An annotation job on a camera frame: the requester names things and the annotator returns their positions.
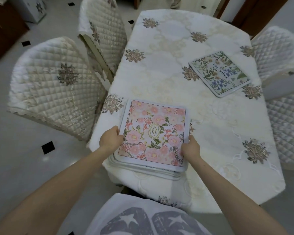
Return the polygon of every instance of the person's right arm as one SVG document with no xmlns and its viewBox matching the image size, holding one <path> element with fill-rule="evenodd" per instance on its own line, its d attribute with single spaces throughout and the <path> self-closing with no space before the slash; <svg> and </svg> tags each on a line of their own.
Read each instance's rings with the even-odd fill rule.
<svg viewBox="0 0 294 235">
<path fill-rule="evenodd" d="M 217 173 L 200 157 L 200 146 L 190 135 L 182 153 L 198 173 L 236 235 L 288 235 L 265 210 Z"/>
</svg>

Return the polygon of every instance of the quilted chair cover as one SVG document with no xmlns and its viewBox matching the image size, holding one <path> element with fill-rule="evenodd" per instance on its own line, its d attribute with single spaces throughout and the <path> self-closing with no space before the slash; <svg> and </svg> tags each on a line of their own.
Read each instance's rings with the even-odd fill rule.
<svg viewBox="0 0 294 235">
<path fill-rule="evenodd" d="M 87 141 L 106 90 L 73 40 L 50 39 L 13 68 L 8 111 Z"/>
<path fill-rule="evenodd" d="M 262 87 L 294 74 L 294 34 L 272 26 L 251 40 Z"/>
<path fill-rule="evenodd" d="M 89 57 L 95 57 L 103 70 L 108 67 L 115 75 L 127 43 L 115 0 L 83 0 L 78 31 L 94 54 Z"/>
<path fill-rule="evenodd" d="M 282 168 L 294 170 L 294 94 L 267 102 Z"/>
</svg>

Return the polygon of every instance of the tile floor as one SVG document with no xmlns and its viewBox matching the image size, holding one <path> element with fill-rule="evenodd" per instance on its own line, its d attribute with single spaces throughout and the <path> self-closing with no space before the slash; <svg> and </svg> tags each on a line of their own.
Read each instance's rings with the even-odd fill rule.
<svg viewBox="0 0 294 235">
<path fill-rule="evenodd" d="M 79 158 L 87 155 L 85 143 L 70 135 L 6 112 L 12 68 L 18 57 L 31 46 L 51 38 L 68 36 L 86 56 L 83 43 L 77 38 L 78 13 L 82 0 L 46 0 L 47 15 L 38 24 L 29 24 L 22 36 L 0 60 L 0 219 L 43 182 Z M 118 1 L 127 35 L 129 20 L 136 20 L 141 10 L 169 8 L 172 0 L 142 0 L 139 10 L 132 3 Z M 182 0 L 180 9 L 213 15 L 218 0 Z M 23 47 L 29 40 L 31 45 Z M 44 155 L 42 145 L 52 141 L 55 150 Z M 294 234 L 294 172 L 284 171 L 286 190 L 262 205 L 290 234 Z M 100 206 L 121 188 L 110 182 L 102 168 L 90 180 L 82 197 L 72 208 L 58 235 L 84 234 Z M 223 215 L 195 215 L 213 234 L 232 234 Z"/>
</svg>

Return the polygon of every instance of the person's left hand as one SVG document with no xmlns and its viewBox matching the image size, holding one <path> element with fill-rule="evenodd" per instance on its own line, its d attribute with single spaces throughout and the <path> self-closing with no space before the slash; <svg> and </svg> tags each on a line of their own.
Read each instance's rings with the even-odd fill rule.
<svg viewBox="0 0 294 235">
<path fill-rule="evenodd" d="M 118 126 L 113 126 L 111 129 L 104 132 L 100 138 L 99 146 L 108 155 L 114 153 L 124 140 L 124 136 L 119 135 L 119 132 Z"/>
</svg>

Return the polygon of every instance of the floral tablecloth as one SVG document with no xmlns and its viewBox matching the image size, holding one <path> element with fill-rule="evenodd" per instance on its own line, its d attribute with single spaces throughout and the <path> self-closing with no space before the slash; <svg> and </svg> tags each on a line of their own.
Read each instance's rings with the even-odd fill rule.
<svg viewBox="0 0 294 235">
<path fill-rule="evenodd" d="M 251 84 L 224 98 L 214 96 L 188 65 L 190 60 L 218 50 L 252 79 Z M 104 131 L 120 126 L 129 98 L 188 107 L 191 132 L 203 159 L 256 203 L 284 190 L 247 33 L 200 13 L 141 12 L 89 142 L 92 151 L 98 148 Z M 186 211 L 221 212 L 191 166 L 177 181 L 114 167 L 107 160 L 103 166 L 112 181 L 153 200 Z"/>
</svg>

